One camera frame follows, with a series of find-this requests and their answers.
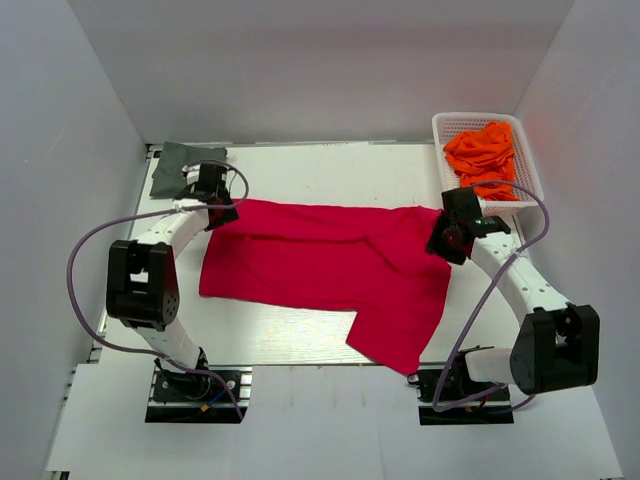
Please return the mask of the red t shirt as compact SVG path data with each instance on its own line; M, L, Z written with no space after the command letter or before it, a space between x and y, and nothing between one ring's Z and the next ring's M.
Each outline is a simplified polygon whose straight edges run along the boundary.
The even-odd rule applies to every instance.
M438 211L247 200L238 213L211 235L201 296L352 311L349 347L403 375L418 369L451 278L426 251Z

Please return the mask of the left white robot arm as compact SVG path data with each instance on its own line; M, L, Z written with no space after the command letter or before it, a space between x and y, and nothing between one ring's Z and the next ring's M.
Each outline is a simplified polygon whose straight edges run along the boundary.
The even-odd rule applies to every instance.
M132 240L109 249L106 312L134 330L160 354L161 366L178 372L177 387L199 399L211 387L201 368L204 353L178 319L180 294L175 261L197 235L238 219L226 185L231 166L209 160L182 168L187 181L173 207Z

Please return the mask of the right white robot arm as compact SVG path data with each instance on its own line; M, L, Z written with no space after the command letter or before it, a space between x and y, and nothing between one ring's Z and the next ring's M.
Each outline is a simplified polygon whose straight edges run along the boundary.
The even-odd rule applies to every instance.
M499 291L519 323L509 348L462 350L456 341L441 370L432 404L446 381L463 402L481 399L508 385L529 396L590 386L598 377L600 318L590 305L576 305L552 287L517 245L510 227L484 214L471 187L442 193L443 208L426 251L450 264L473 262L490 284L459 337L466 338L493 291Z

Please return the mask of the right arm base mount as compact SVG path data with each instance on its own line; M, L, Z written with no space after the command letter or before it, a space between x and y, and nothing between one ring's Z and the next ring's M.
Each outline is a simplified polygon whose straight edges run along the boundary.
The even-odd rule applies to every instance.
M470 402L438 413L432 407L440 369L421 369L407 377L409 386L417 392L418 417L421 426L507 425L513 424L511 397L507 387ZM476 383L467 374L451 373L444 383L438 405L477 395L492 387L491 383Z

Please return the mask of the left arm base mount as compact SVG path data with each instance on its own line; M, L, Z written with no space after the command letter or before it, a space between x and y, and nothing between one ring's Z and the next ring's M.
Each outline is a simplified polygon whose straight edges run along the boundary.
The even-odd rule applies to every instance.
M248 410L252 369L223 367L215 373L224 381L155 368L146 407L148 424L240 424L231 391L242 416Z

